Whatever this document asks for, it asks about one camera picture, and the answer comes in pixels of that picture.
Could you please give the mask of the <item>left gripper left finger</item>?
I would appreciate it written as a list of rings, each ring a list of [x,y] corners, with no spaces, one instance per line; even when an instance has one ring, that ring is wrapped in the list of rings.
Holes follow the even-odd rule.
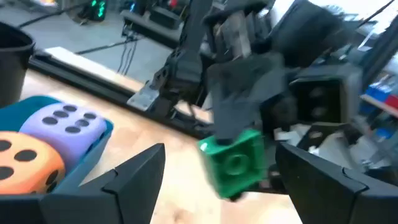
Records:
[[[0,196],[0,224],[149,224],[164,167],[157,143],[75,189]]]

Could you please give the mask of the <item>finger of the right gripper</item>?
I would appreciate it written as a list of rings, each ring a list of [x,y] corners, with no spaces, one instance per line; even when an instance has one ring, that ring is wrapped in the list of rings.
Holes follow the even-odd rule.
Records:
[[[217,140],[237,138],[260,105],[286,89],[284,58],[277,52],[215,63],[206,74]]]
[[[287,195],[287,189],[278,170],[269,169],[266,176],[259,182],[250,185],[244,192]]]

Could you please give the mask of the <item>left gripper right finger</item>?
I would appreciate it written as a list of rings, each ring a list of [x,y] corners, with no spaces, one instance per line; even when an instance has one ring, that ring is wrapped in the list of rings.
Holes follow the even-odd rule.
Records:
[[[303,224],[398,224],[398,187],[287,143],[275,160]]]

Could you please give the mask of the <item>dark green toy block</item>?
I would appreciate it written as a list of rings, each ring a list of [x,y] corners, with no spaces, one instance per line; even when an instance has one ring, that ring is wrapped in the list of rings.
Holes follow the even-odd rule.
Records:
[[[221,198],[244,192],[266,175],[264,140],[258,130],[246,129],[228,145],[210,136],[197,146],[207,179]]]

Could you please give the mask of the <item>orange foam die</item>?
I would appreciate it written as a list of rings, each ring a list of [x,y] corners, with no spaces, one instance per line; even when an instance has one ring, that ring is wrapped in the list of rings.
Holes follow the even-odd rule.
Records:
[[[46,194],[65,177],[60,154],[46,142],[0,131],[0,195]]]

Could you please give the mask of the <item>purple foam die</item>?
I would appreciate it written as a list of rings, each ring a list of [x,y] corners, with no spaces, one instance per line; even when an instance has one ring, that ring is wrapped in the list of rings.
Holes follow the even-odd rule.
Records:
[[[19,131],[55,148],[65,163],[66,171],[70,172],[106,129],[106,121],[96,111],[54,103],[29,116]]]

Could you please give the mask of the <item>teal plastic bin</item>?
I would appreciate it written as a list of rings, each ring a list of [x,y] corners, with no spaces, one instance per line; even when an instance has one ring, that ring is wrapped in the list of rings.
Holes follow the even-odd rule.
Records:
[[[29,118],[29,116],[44,106],[54,103],[66,102],[58,101],[49,96],[32,96],[20,102],[1,108],[0,131],[20,132],[19,130],[21,126]],[[82,180],[90,173],[94,166],[97,165],[113,131],[113,123],[106,118],[104,118],[104,120],[106,121],[107,125],[105,133],[90,147],[90,149],[86,152],[74,169],[72,169],[70,172],[66,171],[66,177],[56,186],[56,191],[79,186]]]

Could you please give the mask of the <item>black bucket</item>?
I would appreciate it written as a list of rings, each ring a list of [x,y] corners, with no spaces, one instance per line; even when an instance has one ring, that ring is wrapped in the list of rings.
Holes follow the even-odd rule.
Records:
[[[29,34],[0,22],[0,108],[19,101],[34,47]]]

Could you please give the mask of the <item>black computer with lights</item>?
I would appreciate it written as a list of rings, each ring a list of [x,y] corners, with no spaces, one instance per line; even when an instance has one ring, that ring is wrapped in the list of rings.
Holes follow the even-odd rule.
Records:
[[[105,19],[106,10],[107,0],[90,0],[83,6],[77,16],[88,21],[102,22]]]

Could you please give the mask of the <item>silver metal bracket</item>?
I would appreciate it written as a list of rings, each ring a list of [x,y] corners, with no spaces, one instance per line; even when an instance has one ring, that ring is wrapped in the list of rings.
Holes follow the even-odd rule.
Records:
[[[159,90],[151,82],[147,82],[138,92],[127,101],[127,105],[141,111],[149,110],[159,97]]]

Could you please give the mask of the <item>black metal table frame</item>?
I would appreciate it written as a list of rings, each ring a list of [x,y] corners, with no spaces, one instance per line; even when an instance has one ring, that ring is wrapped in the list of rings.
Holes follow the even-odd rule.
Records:
[[[48,53],[34,53],[29,59],[29,68],[196,139],[203,139],[211,135],[210,124],[200,121],[199,118],[183,114],[176,109],[171,111],[170,116],[164,117],[127,105],[127,100],[135,94],[134,91],[95,77],[93,73],[86,72],[81,68],[61,62]]]

